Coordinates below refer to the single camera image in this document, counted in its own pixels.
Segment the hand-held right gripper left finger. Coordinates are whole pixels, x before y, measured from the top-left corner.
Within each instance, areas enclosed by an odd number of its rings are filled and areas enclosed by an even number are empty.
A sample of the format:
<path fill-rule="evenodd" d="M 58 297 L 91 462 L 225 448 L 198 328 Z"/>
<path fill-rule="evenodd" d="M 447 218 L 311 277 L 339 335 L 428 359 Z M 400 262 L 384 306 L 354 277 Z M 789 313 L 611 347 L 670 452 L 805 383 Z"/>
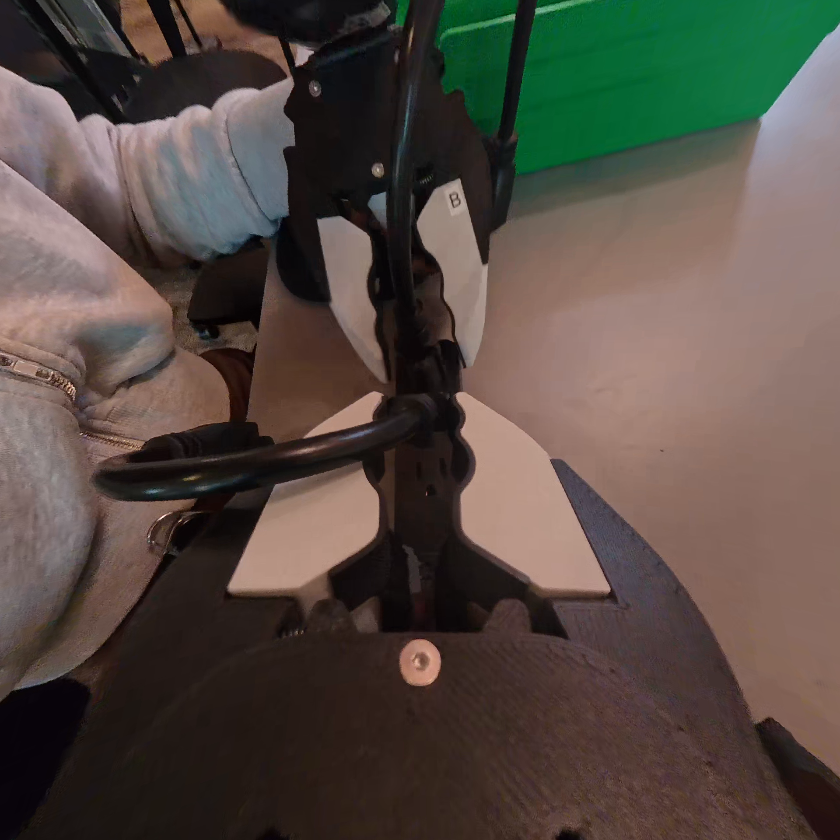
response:
<path fill-rule="evenodd" d="M 381 500 L 360 462 L 278 484 L 227 583 L 234 597 L 333 597 L 329 574 L 373 545 Z"/>

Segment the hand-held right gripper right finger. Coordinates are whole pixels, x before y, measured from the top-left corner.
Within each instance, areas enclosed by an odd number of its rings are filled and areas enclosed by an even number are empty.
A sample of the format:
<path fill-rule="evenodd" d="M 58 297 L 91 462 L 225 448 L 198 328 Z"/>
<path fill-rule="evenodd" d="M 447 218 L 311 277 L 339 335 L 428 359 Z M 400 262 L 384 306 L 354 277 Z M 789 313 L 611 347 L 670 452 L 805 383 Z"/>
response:
<path fill-rule="evenodd" d="M 460 436 L 474 460 L 460 493 L 460 528 L 531 592 L 602 599 L 611 586 L 548 453 L 475 397 L 456 396 Z"/>

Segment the green plastic bin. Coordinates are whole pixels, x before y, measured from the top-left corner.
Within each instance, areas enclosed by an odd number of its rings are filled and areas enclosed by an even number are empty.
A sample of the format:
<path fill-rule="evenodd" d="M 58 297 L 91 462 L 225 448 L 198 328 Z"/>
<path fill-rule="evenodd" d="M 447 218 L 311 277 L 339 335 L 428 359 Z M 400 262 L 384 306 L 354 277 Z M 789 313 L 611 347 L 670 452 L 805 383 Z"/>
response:
<path fill-rule="evenodd" d="M 759 119 L 838 19 L 838 1 L 537 2 L 517 173 Z"/>

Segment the black extension socket block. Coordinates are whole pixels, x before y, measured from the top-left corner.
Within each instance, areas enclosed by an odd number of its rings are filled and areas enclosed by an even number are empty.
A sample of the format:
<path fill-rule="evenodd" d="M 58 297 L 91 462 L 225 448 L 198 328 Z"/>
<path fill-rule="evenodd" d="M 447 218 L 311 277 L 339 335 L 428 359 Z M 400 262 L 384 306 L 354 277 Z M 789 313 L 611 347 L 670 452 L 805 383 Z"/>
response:
<path fill-rule="evenodd" d="M 264 448 L 274 443 L 271 436 L 259 432 L 257 423 L 230 421 L 150 438 L 129 459 L 132 463 L 156 463 L 209 458 Z"/>

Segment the black power strip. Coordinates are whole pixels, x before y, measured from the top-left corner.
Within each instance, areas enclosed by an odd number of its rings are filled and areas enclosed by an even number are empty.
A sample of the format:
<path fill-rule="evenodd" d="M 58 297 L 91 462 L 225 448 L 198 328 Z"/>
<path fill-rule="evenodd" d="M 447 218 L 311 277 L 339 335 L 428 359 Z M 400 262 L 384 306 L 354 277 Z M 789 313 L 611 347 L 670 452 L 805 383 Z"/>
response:
<path fill-rule="evenodd" d="M 468 449 L 452 430 L 432 433 L 423 446 L 406 442 L 395 450 L 393 529 L 424 584 L 434 580 L 469 470 Z"/>

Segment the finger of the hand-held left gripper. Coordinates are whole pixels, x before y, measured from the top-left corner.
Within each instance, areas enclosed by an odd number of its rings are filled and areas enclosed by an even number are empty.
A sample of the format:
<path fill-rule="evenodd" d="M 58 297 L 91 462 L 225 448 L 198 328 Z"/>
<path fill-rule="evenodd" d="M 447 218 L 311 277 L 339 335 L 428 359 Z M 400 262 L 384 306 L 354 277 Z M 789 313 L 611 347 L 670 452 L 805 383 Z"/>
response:
<path fill-rule="evenodd" d="M 371 238 L 342 216 L 320 218 L 318 234 L 332 314 L 366 368 L 385 384 L 389 376 L 369 292 L 374 267 Z"/>
<path fill-rule="evenodd" d="M 459 178 L 434 189 L 417 218 L 416 231 L 440 268 L 454 341 L 469 368 L 476 362 L 485 329 L 488 265 L 480 254 Z"/>

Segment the person's left forearm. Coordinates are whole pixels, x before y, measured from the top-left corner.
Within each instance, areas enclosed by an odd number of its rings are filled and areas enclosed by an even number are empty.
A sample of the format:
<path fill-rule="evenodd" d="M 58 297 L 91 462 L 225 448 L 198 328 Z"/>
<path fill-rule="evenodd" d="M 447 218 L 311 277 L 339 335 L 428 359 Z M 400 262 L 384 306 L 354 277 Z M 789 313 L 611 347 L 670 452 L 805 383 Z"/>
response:
<path fill-rule="evenodd" d="M 235 252 L 288 215 L 291 79 L 237 89 L 173 118 L 77 124 L 77 217 L 129 262 L 167 266 Z"/>

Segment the black office chair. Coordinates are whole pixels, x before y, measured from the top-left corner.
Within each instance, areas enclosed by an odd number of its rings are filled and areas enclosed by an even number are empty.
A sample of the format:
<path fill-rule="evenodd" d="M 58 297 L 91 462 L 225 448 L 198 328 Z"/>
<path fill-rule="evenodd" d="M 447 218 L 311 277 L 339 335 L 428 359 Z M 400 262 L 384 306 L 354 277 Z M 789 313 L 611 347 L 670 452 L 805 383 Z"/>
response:
<path fill-rule="evenodd" d="M 276 62 L 247 50 L 170 58 L 143 73 L 122 121 L 136 124 L 174 117 L 192 106 L 211 108 L 231 91 L 261 90 L 286 78 Z"/>

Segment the person in grey hoodie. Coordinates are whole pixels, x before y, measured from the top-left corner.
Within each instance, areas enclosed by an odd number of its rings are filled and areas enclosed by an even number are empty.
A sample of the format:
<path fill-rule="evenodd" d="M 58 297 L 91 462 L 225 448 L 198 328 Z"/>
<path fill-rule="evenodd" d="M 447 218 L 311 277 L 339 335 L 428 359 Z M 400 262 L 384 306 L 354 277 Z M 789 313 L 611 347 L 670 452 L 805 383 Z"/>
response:
<path fill-rule="evenodd" d="M 94 469 L 229 419 L 222 376 L 176 346 L 170 305 L 135 269 L 165 266 L 129 262 L 77 217 L 78 122 L 2 69 L 2 699 L 96 656 L 159 566 L 149 531 L 185 508 L 108 499 Z"/>

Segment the black cable socket end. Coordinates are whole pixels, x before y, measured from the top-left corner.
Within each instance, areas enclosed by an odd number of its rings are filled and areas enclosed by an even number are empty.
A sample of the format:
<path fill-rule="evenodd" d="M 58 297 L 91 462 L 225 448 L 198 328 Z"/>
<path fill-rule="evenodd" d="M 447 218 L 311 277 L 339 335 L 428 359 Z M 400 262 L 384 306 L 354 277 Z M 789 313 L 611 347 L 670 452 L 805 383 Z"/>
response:
<path fill-rule="evenodd" d="M 497 231 L 508 220 L 508 212 L 517 167 L 518 135 L 513 131 L 507 138 L 499 136 L 487 140 L 486 150 L 492 181 L 492 215 L 490 230 Z"/>

